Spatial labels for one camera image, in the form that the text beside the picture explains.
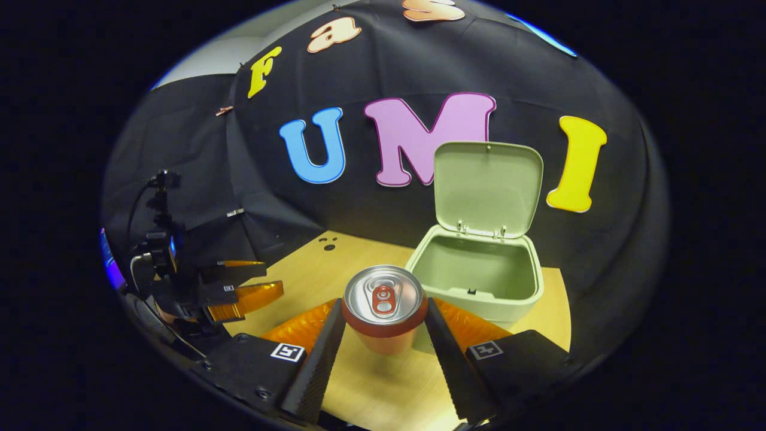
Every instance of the clip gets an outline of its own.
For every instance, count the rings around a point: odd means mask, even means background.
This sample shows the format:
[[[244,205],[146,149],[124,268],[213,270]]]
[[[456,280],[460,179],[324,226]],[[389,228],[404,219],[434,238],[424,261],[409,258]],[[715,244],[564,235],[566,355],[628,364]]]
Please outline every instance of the clip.
[[[218,113],[217,113],[217,114],[215,114],[215,116],[216,116],[216,117],[220,117],[221,115],[223,115],[223,114],[225,114],[225,113],[227,113],[228,111],[230,111],[230,110],[233,110],[233,109],[234,109],[234,107],[233,107],[233,106],[230,106],[230,107],[222,107],[221,109],[219,109],[219,110],[218,110]]]

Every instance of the white wall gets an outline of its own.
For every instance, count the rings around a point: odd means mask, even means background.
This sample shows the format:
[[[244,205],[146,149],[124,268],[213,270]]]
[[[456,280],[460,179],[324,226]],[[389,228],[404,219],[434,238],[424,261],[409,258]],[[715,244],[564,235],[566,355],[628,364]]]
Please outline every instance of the white wall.
[[[358,0],[298,0],[271,9],[225,31],[203,44],[173,67],[154,88],[188,77],[235,74],[240,63],[249,61],[262,47],[273,43],[295,27]]]

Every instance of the green plastic bin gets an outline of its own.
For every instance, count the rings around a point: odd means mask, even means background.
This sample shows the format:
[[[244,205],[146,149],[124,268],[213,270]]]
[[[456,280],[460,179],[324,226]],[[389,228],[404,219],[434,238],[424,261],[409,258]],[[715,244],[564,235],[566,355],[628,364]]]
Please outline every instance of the green plastic bin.
[[[529,312],[543,292],[537,252],[525,235],[542,167],[540,154],[528,146],[450,142],[436,150],[439,224],[405,267],[427,295],[504,327]]]

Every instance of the foam letter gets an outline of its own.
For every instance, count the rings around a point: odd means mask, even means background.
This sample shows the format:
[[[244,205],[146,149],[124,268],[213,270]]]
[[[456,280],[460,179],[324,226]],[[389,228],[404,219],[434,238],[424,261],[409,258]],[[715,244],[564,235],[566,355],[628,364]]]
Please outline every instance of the foam letter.
[[[564,173],[558,187],[548,193],[546,202],[553,208],[586,212],[591,208],[591,185],[596,172],[598,151],[607,143],[607,134],[588,120],[562,117],[558,123],[569,138]]]
[[[248,99],[266,87],[266,80],[264,80],[264,77],[266,77],[271,72],[272,67],[274,67],[274,60],[272,58],[279,55],[280,52],[282,52],[282,47],[276,47],[269,51],[268,54],[261,57],[260,60],[253,63],[250,67],[250,70],[253,71],[253,76],[250,78],[250,91],[247,93]]]
[[[321,166],[317,166],[309,160],[306,141],[303,140],[303,131],[306,129],[305,121],[290,121],[280,128],[280,136],[287,145],[287,153],[290,156],[293,169],[304,181],[313,184],[331,183],[343,174],[345,151],[338,128],[338,120],[342,116],[342,109],[331,107],[317,112],[311,119],[322,131],[322,138],[327,149],[327,163]]]
[[[399,98],[380,99],[365,107],[365,115],[375,121],[381,149],[378,183],[403,187],[412,176],[401,165],[403,153],[420,181],[428,186],[434,181],[434,152],[450,141],[489,139],[489,114],[495,99],[486,94],[455,93],[444,100],[431,131],[412,109]]]
[[[404,16],[410,21],[456,21],[466,16],[451,0],[404,0]]]
[[[308,51],[312,54],[330,48],[333,44],[350,41],[362,32],[361,28],[354,26],[354,18],[349,16],[338,18],[317,28],[311,34],[311,43]]]

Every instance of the yellow letter f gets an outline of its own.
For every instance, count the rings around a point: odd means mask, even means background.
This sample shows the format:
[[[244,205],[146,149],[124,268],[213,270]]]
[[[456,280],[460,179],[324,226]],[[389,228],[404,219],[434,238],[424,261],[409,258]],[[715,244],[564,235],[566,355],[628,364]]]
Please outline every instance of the yellow letter f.
[[[253,66],[250,67],[250,70],[253,71],[253,77],[250,79],[250,92],[247,93],[248,99],[266,87],[266,80],[264,80],[264,77],[271,72],[271,68],[274,66],[274,60],[272,58],[279,55],[280,52],[282,52],[282,47],[276,47],[253,63]]]

